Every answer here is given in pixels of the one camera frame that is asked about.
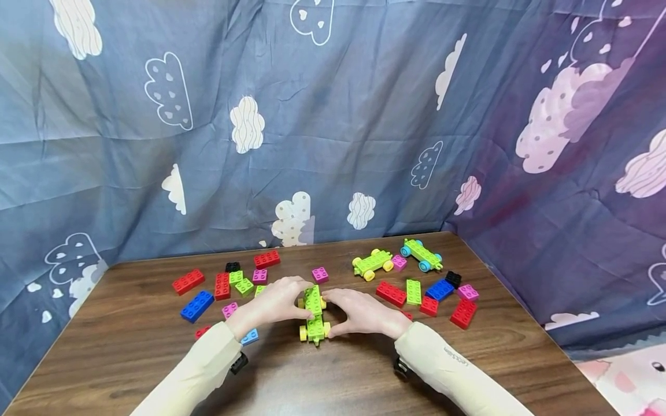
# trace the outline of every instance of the fabric backdrop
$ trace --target fabric backdrop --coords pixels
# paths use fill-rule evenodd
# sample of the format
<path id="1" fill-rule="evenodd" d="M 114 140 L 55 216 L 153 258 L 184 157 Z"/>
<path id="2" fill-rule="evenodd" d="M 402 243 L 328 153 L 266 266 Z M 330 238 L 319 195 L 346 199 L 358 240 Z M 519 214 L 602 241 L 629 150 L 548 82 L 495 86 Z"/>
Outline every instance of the fabric backdrop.
<path id="1" fill-rule="evenodd" d="M 0 411 L 128 260 L 452 230 L 666 341 L 666 0 L 0 1 Z"/>

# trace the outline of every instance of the forearm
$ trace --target forearm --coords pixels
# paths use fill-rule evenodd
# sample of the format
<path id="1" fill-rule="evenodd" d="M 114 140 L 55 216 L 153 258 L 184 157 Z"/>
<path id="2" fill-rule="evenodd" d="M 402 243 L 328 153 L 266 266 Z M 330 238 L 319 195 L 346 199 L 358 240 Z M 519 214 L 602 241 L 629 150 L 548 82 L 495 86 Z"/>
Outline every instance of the forearm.
<path id="1" fill-rule="evenodd" d="M 514 396 L 454 350 L 428 326 L 414 322 L 396 341 L 400 359 L 469 416 L 528 416 Z"/>

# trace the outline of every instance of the beige sleeve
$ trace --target beige sleeve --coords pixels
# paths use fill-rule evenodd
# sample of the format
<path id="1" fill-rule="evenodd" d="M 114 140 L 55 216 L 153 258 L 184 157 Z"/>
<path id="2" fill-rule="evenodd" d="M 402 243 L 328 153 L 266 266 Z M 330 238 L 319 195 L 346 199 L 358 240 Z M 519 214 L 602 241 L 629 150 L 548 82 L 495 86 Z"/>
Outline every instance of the beige sleeve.
<path id="1" fill-rule="evenodd" d="M 396 351 L 414 373 L 436 391 L 447 395 L 466 415 L 532 415 L 501 385 L 420 322 L 414 322 L 398 338 Z"/>
<path id="2" fill-rule="evenodd" d="M 222 385 L 240 348 L 224 322 L 214 325 L 130 416 L 189 416 Z"/>

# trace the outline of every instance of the blue wheel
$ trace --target blue wheel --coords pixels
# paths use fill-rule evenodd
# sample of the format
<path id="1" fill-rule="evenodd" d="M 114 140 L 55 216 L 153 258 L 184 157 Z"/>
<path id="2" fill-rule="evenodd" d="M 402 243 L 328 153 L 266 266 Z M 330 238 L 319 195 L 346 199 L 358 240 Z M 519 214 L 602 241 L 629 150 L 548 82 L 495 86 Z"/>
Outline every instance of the blue wheel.
<path id="1" fill-rule="evenodd" d="M 430 263 L 428 263 L 425 260 L 421 260 L 418 264 L 419 270 L 421 270 L 423 273 L 428 273 L 431 269 Z"/>

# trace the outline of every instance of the toy car wheel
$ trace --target toy car wheel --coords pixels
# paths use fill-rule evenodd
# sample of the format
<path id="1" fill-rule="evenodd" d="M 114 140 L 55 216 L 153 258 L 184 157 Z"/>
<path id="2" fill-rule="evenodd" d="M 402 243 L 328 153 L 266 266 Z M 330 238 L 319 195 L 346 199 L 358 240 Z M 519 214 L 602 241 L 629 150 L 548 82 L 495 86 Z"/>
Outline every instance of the toy car wheel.
<path id="1" fill-rule="evenodd" d="M 367 272 L 363 273 L 363 278 L 366 280 L 366 282 L 369 282 L 370 280 L 374 279 L 374 272 L 372 270 L 368 270 Z"/>
<path id="2" fill-rule="evenodd" d="M 421 260 L 418 264 L 419 270 L 421 270 L 423 273 L 428 273 L 431 269 L 430 263 L 428 263 L 426 260 Z"/>

